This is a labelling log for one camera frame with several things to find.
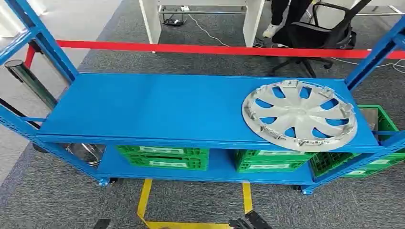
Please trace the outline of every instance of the red barrier tape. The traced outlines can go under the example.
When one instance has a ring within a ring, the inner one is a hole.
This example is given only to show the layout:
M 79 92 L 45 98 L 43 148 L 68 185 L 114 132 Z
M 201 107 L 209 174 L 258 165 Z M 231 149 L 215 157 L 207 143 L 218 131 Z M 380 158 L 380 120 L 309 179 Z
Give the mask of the red barrier tape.
M 28 50 L 27 50 L 27 54 L 25 55 L 25 66 L 27 66 L 28 68 L 31 68 L 31 64 L 32 64 L 32 60 L 34 59 L 34 55 L 35 55 L 35 49 L 28 45 Z
M 87 42 L 87 41 L 62 41 L 58 44 L 66 48 L 125 50 L 141 52 L 180 52 L 200 54 L 223 55 L 253 55 L 253 56 L 295 56 L 295 57 L 335 57 L 349 59 L 363 59 L 368 50 L 342 50 L 342 49 L 284 49 L 284 48 L 247 48 L 225 47 L 210 45 L 185 45 L 185 44 L 147 44 L 129 42 Z M 394 51 L 387 59 L 405 59 L 405 51 Z

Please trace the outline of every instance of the black office chair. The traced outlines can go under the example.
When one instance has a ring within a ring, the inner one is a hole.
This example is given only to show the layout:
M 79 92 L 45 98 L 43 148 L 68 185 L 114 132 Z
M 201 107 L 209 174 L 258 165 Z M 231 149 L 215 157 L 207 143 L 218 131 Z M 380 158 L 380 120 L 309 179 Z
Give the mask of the black office chair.
M 350 25 L 353 17 L 362 10 L 371 0 L 361 0 L 352 9 L 337 6 L 325 2 L 315 3 L 313 6 L 313 18 L 315 25 L 306 22 L 294 22 L 284 26 L 273 37 L 274 43 L 280 43 L 290 48 L 307 49 L 353 49 L 356 33 L 352 31 Z M 326 29 L 319 26 L 316 9 L 319 6 L 330 7 L 345 12 L 344 18 L 333 29 Z M 309 63 L 309 60 L 325 63 L 324 68 L 332 67 L 333 62 L 324 58 L 315 57 L 291 57 L 287 61 L 277 65 L 271 70 L 274 76 L 277 69 L 290 63 L 303 63 L 312 78 L 316 74 Z

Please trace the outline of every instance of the person's leg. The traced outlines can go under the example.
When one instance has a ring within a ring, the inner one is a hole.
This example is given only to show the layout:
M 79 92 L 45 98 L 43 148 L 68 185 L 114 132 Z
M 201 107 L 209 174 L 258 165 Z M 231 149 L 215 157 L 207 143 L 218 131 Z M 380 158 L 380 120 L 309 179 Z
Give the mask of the person's leg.
M 263 37 L 271 38 L 276 33 L 281 22 L 283 21 L 283 13 L 288 6 L 289 0 L 272 0 L 271 1 L 271 23 L 263 32 Z
M 291 0 L 286 25 L 300 21 L 312 0 Z

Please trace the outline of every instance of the shelf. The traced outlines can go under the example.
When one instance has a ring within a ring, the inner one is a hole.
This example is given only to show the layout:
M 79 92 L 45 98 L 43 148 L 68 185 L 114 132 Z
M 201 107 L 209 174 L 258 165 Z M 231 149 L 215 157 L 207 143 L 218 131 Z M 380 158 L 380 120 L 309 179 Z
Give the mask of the shelf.
M 108 146 L 98 167 L 105 177 L 153 178 L 209 182 L 243 182 L 262 184 L 310 185 L 312 170 L 309 163 L 292 172 L 238 173 L 232 159 L 232 150 L 212 149 L 206 171 L 171 168 L 136 167 L 130 165 L 113 146 Z
M 39 130 L 45 142 L 285 150 L 245 124 L 245 97 L 287 78 L 82 73 Z M 339 152 L 378 145 L 343 80 L 302 79 L 335 90 L 355 106 L 356 137 Z

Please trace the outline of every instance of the yellow floor tape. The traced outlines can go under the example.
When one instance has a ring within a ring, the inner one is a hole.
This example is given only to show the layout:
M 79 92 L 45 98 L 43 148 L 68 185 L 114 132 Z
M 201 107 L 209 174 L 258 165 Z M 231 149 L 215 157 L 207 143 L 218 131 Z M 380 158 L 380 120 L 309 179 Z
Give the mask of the yellow floor tape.
M 244 182 L 242 184 L 242 191 L 243 191 L 243 206 L 245 207 L 245 213 L 248 213 L 253 209 L 252 192 L 250 190 L 249 182 Z
M 170 228 L 170 229 L 231 229 L 225 223 L 174 223 L 174 222 L 149 222 L 151 229 Z
M 145 179 L 142 191 L 139 198 L 137 215 L 150 229 L 230 229 L 231 227 L 225 223 L 178 223 L 178 222 L 151 222 L 145 220 L 146 206 L 148 204 L 150 188 L 152 187 L 152 179 Z M 243 204 L 245 213 L 253 209 L 252 194 L 250 190 L 250 183 L 245 182 L 242 184 L 243 191 Z
M 143 182 L 142 192 L 139 197 L 137 215 L 146 224 L 148 228 L 151 228 L 148 222 L 145 220 L 146 205 L 148 204 L 150 188 L 152 187 L 152 179 L 145 179 Z

